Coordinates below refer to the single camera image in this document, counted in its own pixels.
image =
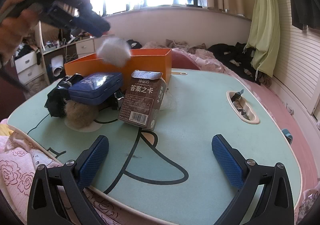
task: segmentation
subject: fluffy brown pompom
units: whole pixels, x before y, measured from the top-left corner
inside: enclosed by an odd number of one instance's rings
[[[89,126],[99,114],[97,106],[68,100],[65,106],[68,123],[77,129]]]

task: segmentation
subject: blue tin box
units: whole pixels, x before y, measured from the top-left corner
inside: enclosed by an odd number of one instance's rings
[[[122,73],[94,73],[69,88],[70,98],[87,105],[99,105],[123,85]]]

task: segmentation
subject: orange box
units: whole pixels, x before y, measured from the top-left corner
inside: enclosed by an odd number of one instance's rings
[[[123,68],[106,64],[96,54],[91,54],[64,65],[66,74],[76,73],[87,76],[96,72],[121,72],[124,79],[123,89],[127,89],[131,74],[135,70],[162,72],[162,78],[168,84],[171,77],[171,49],[135,49],[131,50],[131,60]]]

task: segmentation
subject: white wall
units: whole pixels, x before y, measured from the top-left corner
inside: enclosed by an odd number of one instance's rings
[[[186,7],[147,8],[107,16],[110,32],[145,45],[165,39],[187,41],[190,45],[246,43],[251,21],[206,9]]]

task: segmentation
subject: hanging towel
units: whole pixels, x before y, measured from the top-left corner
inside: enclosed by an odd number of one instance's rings
[[[246,48],[256,48],[251,65],[257,72],[260,71],[272,77],[279,45],[278,0],[256,0]]]

